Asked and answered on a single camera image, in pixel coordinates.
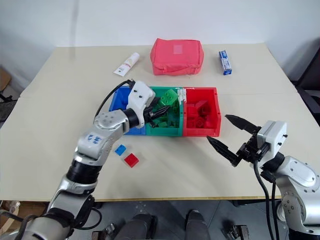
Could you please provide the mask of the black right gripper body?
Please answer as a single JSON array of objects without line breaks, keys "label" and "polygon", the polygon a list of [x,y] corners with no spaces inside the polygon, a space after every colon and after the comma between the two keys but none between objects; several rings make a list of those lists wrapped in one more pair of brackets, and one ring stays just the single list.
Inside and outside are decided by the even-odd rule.
[{"label": "black right gripper body", "polygon": [[235,167],[240,163],[241,160],[245,160],[253,164],[255,160],[260,161],[266,154],[266,144],[263,143],[261,146],[258,146],[258,132],[260,129],[261,127],[258,126],[253,131],[250,139],[245,142],[236,152],[237,158],[234,164]]}]

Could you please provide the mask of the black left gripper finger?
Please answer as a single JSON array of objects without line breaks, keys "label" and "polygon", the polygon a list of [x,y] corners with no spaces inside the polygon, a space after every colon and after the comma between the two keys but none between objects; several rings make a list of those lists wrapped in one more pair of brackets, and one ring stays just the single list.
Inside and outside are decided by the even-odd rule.
[{"label": "black left gripper finger", "polygon": [[169,105],[163,106],[153,112],[154,116],[163,116],[165,115],[171,107]]},{"label": "black left gripper finger", "polygon": [[165,121],[166,121],[166,114],[159,115],[159,116],[151,116],[149,118],[150,125],[158,125],[158,124],[165,122]]}]

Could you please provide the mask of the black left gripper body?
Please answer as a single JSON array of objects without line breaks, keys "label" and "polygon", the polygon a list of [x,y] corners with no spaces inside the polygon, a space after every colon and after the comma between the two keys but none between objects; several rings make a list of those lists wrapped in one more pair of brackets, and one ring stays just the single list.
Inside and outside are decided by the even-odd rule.
[{"label": "black left gripper body", "polygon": [[154,120],[156,118],[159,118],[161,116],[161,113],[158,113],[158,110],[153,112],[153,108],[158,104],[160,97],[155,97],[150,105],[146,107],[143,111],[143,117],[145,120]]}]

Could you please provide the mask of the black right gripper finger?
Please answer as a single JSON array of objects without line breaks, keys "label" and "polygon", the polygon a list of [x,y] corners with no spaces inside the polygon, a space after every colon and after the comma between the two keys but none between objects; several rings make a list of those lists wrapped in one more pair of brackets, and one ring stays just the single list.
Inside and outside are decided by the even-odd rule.
[{"label": "black right gripper finger", "polygon": [[238,129],[244,130],[251,135],[256,135],[261,129],[260,126],[256,126],[248,120],[236,115],[226,114],[225,117]]},{"label": "black right gripper finger", "polygon": [[238,156],[231,152],[228,147],[223,144],[221,141],[211,137],[207,136],[206,137],[208,142],[212,145],[212,147],[224,158],[226,158],[232,166],[237,166],[238,165]]}]

